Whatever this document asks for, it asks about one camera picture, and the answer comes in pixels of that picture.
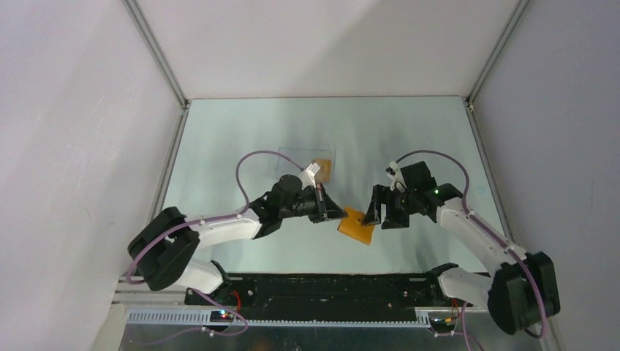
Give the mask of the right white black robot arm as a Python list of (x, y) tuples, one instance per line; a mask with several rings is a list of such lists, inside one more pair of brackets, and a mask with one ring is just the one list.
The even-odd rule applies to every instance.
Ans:
[(426, 298), (443, 306), (452, 298), (484, 306), (496, 325), (513, 335), (533, 324), (544, 326), (561, 310), (552, 259), (530, 253), (499, 234), (476, 210), (464, 192), (452, 184), (438, 184), (425, 162), (386, 170), (390, 185), (377, 184), (361, 225), (383, 230), (409, 227), (419, 214), (454, 235), (483, 265), (487, 274), (468, 272), (454, 263), (431, 270)]

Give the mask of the tan credit card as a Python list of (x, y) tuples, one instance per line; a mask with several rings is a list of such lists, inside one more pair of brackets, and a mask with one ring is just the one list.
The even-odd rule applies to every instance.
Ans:
[(332, 178), (333, 161), (331, 159), (313, 159), (314, 163), (320, 166), (320, 169), (315, 173), (314, 179), (316, 182), (328, 183)]

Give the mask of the orange card holder wallet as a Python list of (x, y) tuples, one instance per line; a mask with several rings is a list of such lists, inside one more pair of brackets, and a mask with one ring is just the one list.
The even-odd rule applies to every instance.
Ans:
[(362, 244), (370, 245), (374, 233), (375, 225), (364, 225), (365, 214), (354, 208), (344, 208), (347, 216), (341, 219), (337, 230)]

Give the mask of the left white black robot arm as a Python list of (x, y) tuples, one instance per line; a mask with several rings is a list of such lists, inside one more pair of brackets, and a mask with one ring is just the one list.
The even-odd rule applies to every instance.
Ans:
[(190, 219), (172, 206), (129, 243), (128, 273), (141, 275), (139, 282), (152, 291), (180, 285), (198, 289), (213, 304), (223, 304), (231, 295), (225, 270), (215, 260), (194, 259), (194, 254), (229, 241), (263, 238), (279, 230), (285, 219), (295, 217), (319, 224), (344, 219), (347, 212), (321, 183), (306, 185), (296, 175), (282, 176), (237, 214)]

